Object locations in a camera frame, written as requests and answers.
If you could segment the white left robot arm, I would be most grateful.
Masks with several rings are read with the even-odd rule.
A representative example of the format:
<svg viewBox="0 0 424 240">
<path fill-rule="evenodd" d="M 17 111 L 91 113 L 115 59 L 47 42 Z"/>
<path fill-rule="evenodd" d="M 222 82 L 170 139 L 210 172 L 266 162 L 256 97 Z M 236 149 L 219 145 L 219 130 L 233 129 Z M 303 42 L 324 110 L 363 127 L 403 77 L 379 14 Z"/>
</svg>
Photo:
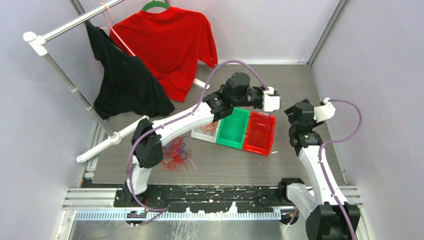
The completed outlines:
<svg viewBox="0 0 424 240">
<path fill-rule="evenodd" d="M 220 89 L 207 94 L 194 106 L 164 119 L 141 119 L 131 139 L 127 162 L 126 200 L 141 206 L 146 200 L 148 179 L 152 168 L 164 158 L 163 146 L 179 135 L 202 125 L 217 122 L 233 113 L 235 107 L 269 110 L 269 97 L 275 88 L 250 86 L 250 77 L 234 73 Z"/>
</svg>

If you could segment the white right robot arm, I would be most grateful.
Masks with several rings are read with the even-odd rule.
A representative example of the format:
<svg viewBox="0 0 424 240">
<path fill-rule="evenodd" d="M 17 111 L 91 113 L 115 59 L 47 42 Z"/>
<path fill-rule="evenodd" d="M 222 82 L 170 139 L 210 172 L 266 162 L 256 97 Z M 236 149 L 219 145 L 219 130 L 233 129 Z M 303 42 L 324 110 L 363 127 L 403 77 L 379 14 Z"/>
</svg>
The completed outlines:
<svg viewBox="0 0 424 240">
<path fill-rule="evenodd" d="M 300 178 L 283 178 L 277 198 L 283 205 L 294 204 L 293 214 L 304 217 L 310 240 L 356 240 L 361 217 L 358 206 L 342 193 L 327 161 L 325 147 L 337 141 L 324 142 L 314 130 L 335 115 L 334 102 L 326 97 L 313 106 L 304 99 L 284 111 L 290 123 L 290 145 L 305 167 L 311 189 Z"/>
</svg>

